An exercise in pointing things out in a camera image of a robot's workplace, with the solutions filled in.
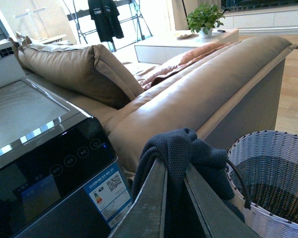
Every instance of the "hanging shirt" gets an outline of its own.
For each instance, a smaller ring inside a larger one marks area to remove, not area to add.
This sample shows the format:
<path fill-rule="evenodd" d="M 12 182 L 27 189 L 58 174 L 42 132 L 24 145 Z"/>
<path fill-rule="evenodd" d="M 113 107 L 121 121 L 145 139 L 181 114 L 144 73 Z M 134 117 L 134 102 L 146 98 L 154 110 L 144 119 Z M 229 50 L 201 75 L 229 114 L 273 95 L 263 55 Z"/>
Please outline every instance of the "hanging shirt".
<path fill-rule="evenodd" d="M 88 0 L 88 7 L 101 42 L 113 42 L 113 37 L 124 37 L 118 20 L 119 11 L 113 0 Z"/>

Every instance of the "laundry basket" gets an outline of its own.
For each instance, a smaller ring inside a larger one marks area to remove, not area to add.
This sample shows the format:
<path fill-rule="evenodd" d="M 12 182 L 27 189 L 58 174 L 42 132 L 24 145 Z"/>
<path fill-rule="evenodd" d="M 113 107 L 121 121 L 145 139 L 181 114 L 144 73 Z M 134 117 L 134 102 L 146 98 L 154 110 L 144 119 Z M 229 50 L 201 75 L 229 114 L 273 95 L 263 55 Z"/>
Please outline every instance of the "laundry basket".
<path fill-rule="evenodd" d="M 244 208 L 246 224 L 263 238 L 298 238 L 298 135 L 259 131 L 240 138 L 228 152 L 252 200 Z M 233 171 L 227 176 L 239 201 L 242 185 Z"/>

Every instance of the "wall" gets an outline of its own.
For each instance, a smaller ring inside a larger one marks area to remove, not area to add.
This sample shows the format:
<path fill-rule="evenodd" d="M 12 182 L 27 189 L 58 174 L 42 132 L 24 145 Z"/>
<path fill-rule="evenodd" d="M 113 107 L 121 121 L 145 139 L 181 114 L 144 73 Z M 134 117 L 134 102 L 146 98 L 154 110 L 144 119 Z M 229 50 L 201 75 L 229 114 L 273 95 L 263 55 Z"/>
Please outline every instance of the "wall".
<path fill-rule="evenodd" d="M 64 40 L 76 44 L 73 31 L 61 6 L 61 0 L 0 0 L 0 10 L 12 32 L 28 35 L 33 39 L 49 38 L 66 34 Z M 30 15 L 14 18 L 14 15 L 45 7 L 46 9 Z"/>
<path fill-rule="evenodd" d="M 181 0 L 171 0 L 172 8 L 170 8 L 170 16 L 173 18 L 174 30 L 187 30 L 187 21 L 185 19 L 185 13 Z M 202 3 L 216 4 L 221 7 L 220 0 L 184 0 L 187 14 L 191 13 Z"/>

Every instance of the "white coffee table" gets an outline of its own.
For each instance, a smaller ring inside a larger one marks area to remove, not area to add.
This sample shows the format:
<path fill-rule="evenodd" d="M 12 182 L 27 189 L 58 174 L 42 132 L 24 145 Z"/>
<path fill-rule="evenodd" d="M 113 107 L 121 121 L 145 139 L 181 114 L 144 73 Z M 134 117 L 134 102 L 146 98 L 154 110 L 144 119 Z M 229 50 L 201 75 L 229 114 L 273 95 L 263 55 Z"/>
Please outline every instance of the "white coffee table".
<path fill-rule="evenodd" d="M 190 35 L 190 37 L 177 40 L 177 36 L 184 34 Z M 238 29 L 225 29 L 224 33 L 214 29 L 212 37 L 208 39 L 200 39 L 198 34 L 192 34 L 190 30 L 186 30 L 169 31 L 162 35 L 152 36 L 134 44 L 134 46 L 138 62 L 163 64 L 167 60 L 199 46 L 237 41 Z"/>

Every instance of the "washing machine lid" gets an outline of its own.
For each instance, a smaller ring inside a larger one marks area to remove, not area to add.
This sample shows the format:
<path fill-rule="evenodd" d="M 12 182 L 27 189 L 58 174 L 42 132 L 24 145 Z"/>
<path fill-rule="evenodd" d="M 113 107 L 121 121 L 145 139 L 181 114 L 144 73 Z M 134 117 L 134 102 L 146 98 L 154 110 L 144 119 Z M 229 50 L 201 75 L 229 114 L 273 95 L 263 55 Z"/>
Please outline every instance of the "washing machine lid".
<path fill-rule="evenodd" d="M 75 106 L 26 78 L 0 88 L 0 156 L 81 113 Z M 53 136 L 45 133 L 44 140 Z"/>

